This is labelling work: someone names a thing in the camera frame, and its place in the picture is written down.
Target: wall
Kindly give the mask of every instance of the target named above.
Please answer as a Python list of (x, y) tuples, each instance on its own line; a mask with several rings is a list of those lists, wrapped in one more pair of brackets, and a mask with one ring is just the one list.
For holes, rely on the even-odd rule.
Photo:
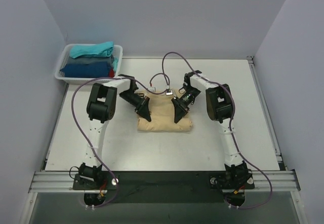
[(45, 0), (69, 43), (113, 40), (124, 55), (254, 55), (285, 0)]
[(62, 100), (63, 36), (43, 0), (0, 0), (0, 223), (18, 223)]
[(312, 223), (323, 223), (324, 0), (287, 0), (255, 58), (283, 159)]

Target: purple cable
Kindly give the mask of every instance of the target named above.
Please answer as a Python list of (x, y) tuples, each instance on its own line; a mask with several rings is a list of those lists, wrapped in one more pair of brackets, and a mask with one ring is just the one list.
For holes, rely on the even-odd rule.
[[(231, 116), (231, 118), (230, 118), (230, 120), (229, 120), (229, 130), (230, 131), (232, 131), (232, 121), (233, 121), (233, 118), (234, 118), (234, 115), (235, 115), (235, 103), (234, 103), (234, 99), (233, 99), (233, 97), (232, 97), (232, 95), (231, 95), (231, 93), (223, 86), (223, 85), (221, 85), (221, 84), (219, 84), (218, 82), (213, 82), (213, 81), (209, 81), (209, 80), (207, 80), (206, 78), (204, 78), (204, 77), (202, 77), (201, 75), (199, 75), (198, 73), (196, 73), (196, 71), (192, 68), (192, 66), (190, 65), (190, 63), (187, 61), (187, 59), (184, 57), (184, 56), (182, 56), (180, 53), (177, 53), (177, 52), (168, 52), (164, 57), (163, 57), (163, 59), (162, 59), (162, 72), (163, 72), (163, 74), (164, 74), (164, 77), (165, 77), (165, 80), (166, 80), (166, 83), (168, 84), (168, 81), (167, 81), (167, 78), (166, 78), (166, 74), (165, 74), (165, 70), (164, 70), (164, 60), (165, 60), (165, 58), (166, 58), (166, 56), (168, 56), (169, 54), (176, 54), (176, 55), (178, 55), (178, 56), (180, 56), (186, 63), (187, 63), (187, 65), (188, 65), (188, 67), (192, 70), (192, 72), (195, 74), (195, 75), (197, 75), (198, 77), (200, 77), (200, 78), (202, 78), (204, 81), (206, 81), (206, 82), (209, 82), (209, 83), (211, 83), (211, 84), (216, 84), (216, 85), (218, 85), (218, 86), (220, 86), (227, 94), (228, 94), (228, 96), (229, 96), (229, 98), (231, 99), (231, 101), (232, 101), (232, 104), (233, 104), (233, 113), (232, 113), (232, 116)], [(244, 160), (244, 161), (246, 161), (248, 164), (250, 164), (252, 167), (254, 167), (255, 169), (257, 169), (266, 179), (267, 179), (267, 181), (269, 182), (269, 186), (270, 186), (270, 194), (269, 194), (269, 197), (268, 197), (268, 199), (267, 200), (265, 200), (264, 202), (262, 202), (262, 203), (260, 203), (260, 204), (256, 204), (256, 205), (252, 205), (252, 206), (248, 206), (248, 207), (238, 207), (238, 209), (239, 210), (249, 210), (249, 209), (254, 209), (254, 208), (257, 208), (257, 207), (259, 207), (259, 206), (262, 206), (262, 205), (264, 205), (264, 204), (266, 204), (266, 203), (268, 203), (270, 200), (271, 200), (271, 198), (272, 198), (272, 192), (273, 192), (273, 188), (272, 188), (272, 183), (271, 183), (271, 181), (270, 181), (270, 179), (269, 179), (269, 177), (265, 174), (265, 172), (264, 171), (262, 171), (260, 168), (258, 168), (256, 165), (254, 165), (254, 164), (252, 164), (249, 160), (247, 160), (246, 158), (245, 158), (245, 156), (243, 156), (243, 154), (240, 152), (240, 150), (239, 150), (239, 147), (238, 147), (238, 144), (237, 144), (237, 142), (236, 142), (236, 139), (235, 139), (235, 135), (234, 135), (234, 133), (231, 133), (231, 135), (232, 135), (232, 138), (233, 138), (233, 141), (234, 141), (234, 144), (235, 144), (235, 147), (236, 147), (236, 150), (237, 150), (237, 152), (238, 152), (238, 154), (242, 157), (242, 159)]]
[(155, 78), (155, 77), (157, 77), (158, 75), (160, 75), (160, 74), (163, 74), (164, 75), (164, 77), (165, 78), (168, 78), (168, 81), (166, 81), (167, 82), (167, 85), (169, 86), (170, 85), (170, 78), (169, 78), (169, 76), (167, 76), (165, 73), (156, 73), (155, 75), (153, 75), (152, 76), (152, 78), (150, 79), (150, 85), (152, 86), (152, 81), (153, 81), (153, 79)]
[(160, 92), (160, 93), (155, 93), (155, 92), (151, 92), (149, 91), (141, 82), (139, 82), (138, 80), (136, 79), (133, 79), (133, 78), (126, 78), (126, 77), (123, 77), (123, 78), (109, 78), (109, 77), (101, 77), (101, 78), (95, 78), (95, 79), (92, 79), (92, 80), (89, 80), (89, 81), (86, 81), (85, 83), (79, 85), (77, 87), (77, 89), (74, 91), (73, 95), (72, 95), (72, 100), (71, 100), (71, 111), (72, 111), (72, 116), (73, 116), (73, 119), (74, 119), (74, 122), (77, 126), (77, 128), (79, 129), (79, 131), (81, 132), (81, 134), (84, 136), (84, 138), (86, 139), (86, 141), (88, 142), (89, 146), (91, 147), (91, 150), (93, 152), (93, 154), (95, 155), (95, 157), (98, 159), (98, 161), (102, 164), (102, 166), (104, 166), (109, 174), (113, 177), (113, 179), (115, 179), (115, 182), (116, 182), (116, 193), (115, 195), (110, 198), (109, 200), (107, 200), (106, 202), (102, 203), (101, 205), (97, 205), (97, 207), (102, 207), (102, 206), (105, 206), (109, 203), (111, 203), (117, 196), (118, 194), (118, 191), (119, 191), (119, 184), (118, 184), (118, 180), (116, 178), (116, 176), (113, 174), (113, 172), (109, 169), (109, 167), (100, 159), (100, 157), (98, 156), (98, 154), (96, 153), (96, 151), (94, 150), (94, 147), (93, 147), (93, 144), (91, 143), (91, 141), (89, 140), (89, 138), (87, 137), (87, 135), (85, 134), (85, 132), (83, 131), (83, 129), (81, 128), (79, 122), (77, 121), (76, 119), (76, 116), (75, 116), (75, 112), (74, 112), (74, 99), (75, 99), (75, 95), (76, 93), (85, 85), (87, 85), (88, 83), (90, 82), (93, 82), (93, 81), (98, 81), (98, 80), (103, 80), (103, 79), (110, 79), (110, 80), (122, 80), (122, 79), (128, 79), (128, 80), (134, 80), (136, 81), (138, 84), (140, 84), (145, 90), (147, 90), (149, 93), (152, 93), (152, 94), (155, 94), (155, 95), (161, 95), (163, 93), (165, 93), (165, 90), (163, 92)]

